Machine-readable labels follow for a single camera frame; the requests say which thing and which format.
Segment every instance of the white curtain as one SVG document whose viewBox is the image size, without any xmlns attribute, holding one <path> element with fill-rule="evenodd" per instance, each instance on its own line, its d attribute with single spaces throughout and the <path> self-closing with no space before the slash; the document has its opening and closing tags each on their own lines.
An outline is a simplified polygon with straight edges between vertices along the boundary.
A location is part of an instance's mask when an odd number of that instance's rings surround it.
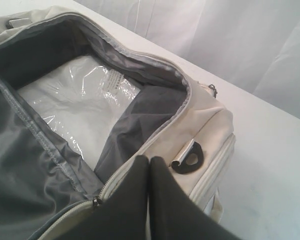
<svg viewBox="0 0 300 240">
<path fill-rule="evenodd" d="M 300 0 L 77 2 L 300 118 Z"/>
</svg>

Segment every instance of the white surface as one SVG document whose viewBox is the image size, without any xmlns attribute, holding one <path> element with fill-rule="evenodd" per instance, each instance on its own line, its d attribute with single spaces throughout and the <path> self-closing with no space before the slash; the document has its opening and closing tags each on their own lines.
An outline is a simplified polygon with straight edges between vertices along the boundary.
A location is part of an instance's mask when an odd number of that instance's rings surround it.
<svg viewBox="0 0 300 240">
<path fill-rule="evenodd" d="M 300 0 L 76 1 L 300 118 Z"/>
<path fill-rule="evenodd" d="M 92 56 L 77 57 L 18 90 L 92 170 L 138 92 L 124 75 Z"/>
<path fill-rule="evenodd" d="M 70 0 L 6 0 L 0 16 L 61 5 L 80 11 L 127 47 L 173 60 L 215 84 L 233 112 L 235 153 L 221 186 L 221 224 L 247 240 L 300 240 L 300 120 Z"/>
</svg>

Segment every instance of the label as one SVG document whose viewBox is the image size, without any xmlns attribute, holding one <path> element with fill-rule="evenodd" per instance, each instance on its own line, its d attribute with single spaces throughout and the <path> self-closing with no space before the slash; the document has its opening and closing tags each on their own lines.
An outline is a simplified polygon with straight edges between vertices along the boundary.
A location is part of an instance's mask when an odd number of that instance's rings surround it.
<svg viewBox="0 0 300 240">
<path fill-rule="evenodd" d="M 116 95 L 119 90 L 120 83 L 123 79 L 123 74 L 114 69 L 111 69 L 110 71 L 108 71 L 107 80 L 103 84 L 103 90 L 105 92 Z"/>
</svg>

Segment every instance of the clear plastic wrap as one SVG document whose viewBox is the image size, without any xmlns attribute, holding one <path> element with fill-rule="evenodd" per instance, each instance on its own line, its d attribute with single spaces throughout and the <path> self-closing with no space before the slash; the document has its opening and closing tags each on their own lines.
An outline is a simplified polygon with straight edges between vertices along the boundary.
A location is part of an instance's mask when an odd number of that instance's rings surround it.
<svg viewBox="0 0 300 240">
<path fill-rule="evenodd" d="M 81 56 L 18 92 L 94 169 L 111 129 L 139 91 L 100 60 Z"/>
</svg>

